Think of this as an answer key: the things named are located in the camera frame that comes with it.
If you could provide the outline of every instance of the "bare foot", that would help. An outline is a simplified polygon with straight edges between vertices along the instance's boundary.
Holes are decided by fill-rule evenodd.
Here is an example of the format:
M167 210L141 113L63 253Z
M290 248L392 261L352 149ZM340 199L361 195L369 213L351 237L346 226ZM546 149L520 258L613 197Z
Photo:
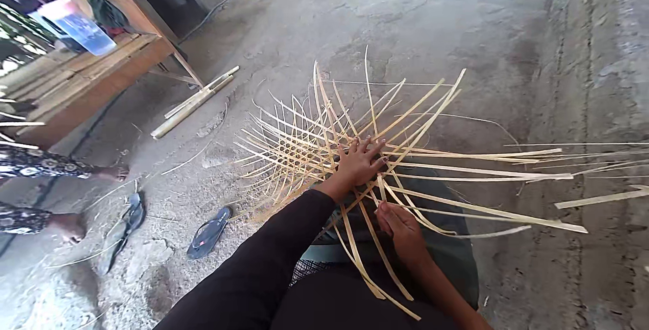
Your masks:
M77 213L54 213L50 216L47 226L58 231L66 243L78 244L86 236L86 230L81 224L81 215Z
M128 167L95 167L91 174L101 179L124 182L128 176Z

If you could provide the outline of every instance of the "person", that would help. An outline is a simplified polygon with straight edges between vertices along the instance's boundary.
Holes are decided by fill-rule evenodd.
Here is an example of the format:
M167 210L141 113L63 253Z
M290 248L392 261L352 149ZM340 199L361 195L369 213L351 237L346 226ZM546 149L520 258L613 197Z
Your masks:
M348 153L339 147L335 173L269 218L154 329L491 329L435 263L415 218L386 202L377 208L378 225L424 294L407 301L387 273L374 275L369 265L366 270L419 321L377 299L353 266L323 269L289 287L296 263L336 203L387 162L372 161L385 141L367 149L369 143L355 139Z
M0 178L71 176L124 181L127 175L126 167L97 167L43 150L0 145ZM64 241L76 244L85 236L80 219L76 213L55 214L0 202L2 233L36 234L48 227L61 234Z

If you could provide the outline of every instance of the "dark green cloth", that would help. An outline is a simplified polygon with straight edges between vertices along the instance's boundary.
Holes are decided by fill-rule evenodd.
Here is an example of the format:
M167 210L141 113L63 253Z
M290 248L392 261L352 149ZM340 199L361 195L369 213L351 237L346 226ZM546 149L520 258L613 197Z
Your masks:
M87 0L92 8L95 21L107 27L128 27L128 19L119 9L108 0Z

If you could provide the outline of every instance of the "fingers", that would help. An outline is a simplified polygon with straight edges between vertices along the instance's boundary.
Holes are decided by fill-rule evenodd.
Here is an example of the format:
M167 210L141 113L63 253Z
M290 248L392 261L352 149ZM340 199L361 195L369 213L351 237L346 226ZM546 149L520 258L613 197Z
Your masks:
M357 148L358 148L358 137L355 137L352 140L352 143L349 144L349 152L350 153L355 153Z
M378 226L381 228L381 230L383 230L383 232L387 233L390 236L394 235L392 229L390 229L390 225L387 223L387 220L385 220L385 218L383 217L381 210L377 209L375 211L375 214L377 214Z
M340 155L340 159L343 159L343 156L345 155L345 150L343 150L343 146L341 144L338 144L338 155Z
M366 138L365 140L362 140L362 141L360 142L360 145L358 146L358 151L359 151L359 152L361 152L361 153L363 153L363 154L364 154L365 152L367 152L367 146L368 146L369 143L371 142L371 139L370 139L370 138L371 138L371 136L367 135L367 138Z
M375 156L376 154L378 154L378 152L381 151L381 149L382 149L384 146L385 146L385 139L379 141L377 144L375 144L375 145L372 147L372 150L369 151L369 156L371 156L371 157Z
M403 207L395 205L393 203L386 203L386 205L388 205L392 212L394 212L395 215L397 215L398 218L406 225L410 227L411 225L418 225L417 219L415 219L415 217Z
M390 227L393 233L397 233L406 228L406 225L401 221L401 219L394 213L394 210L390 208L385 202L381 202L378 205L378 210L381 213L381 216L387 222L387 225Z
M378 170L378 168L383 167L385 163L387 163L387 157L374 160L374 162L372 163L372 169Z

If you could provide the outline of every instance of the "plastic container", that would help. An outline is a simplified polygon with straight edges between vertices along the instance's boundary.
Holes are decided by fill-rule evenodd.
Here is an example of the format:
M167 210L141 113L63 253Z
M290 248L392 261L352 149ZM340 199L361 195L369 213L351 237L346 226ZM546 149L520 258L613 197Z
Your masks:
M103 55L117 46L96 23L84 16L71 0L46 3L38 9L38 13L63 29L93 55Z

